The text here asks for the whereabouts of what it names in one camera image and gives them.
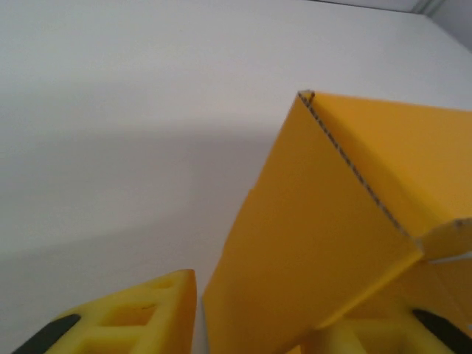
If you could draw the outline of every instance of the yellow foam block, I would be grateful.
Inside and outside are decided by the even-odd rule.
[[[63,313],[15,353],[190,354],[195,308],[194,272],[176,271]]]
[[[211,353],[283,353],[471,249],[472,116],[302,92],[204,293]]]
[[[411,315],[341,320],[314,333],[301,354],[454,354]]]

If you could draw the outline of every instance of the yellow cardboard box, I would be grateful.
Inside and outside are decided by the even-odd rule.
[[[211,353],[283,353],[470,251],[471,132],[469,112],[300,92],[205,290]]]

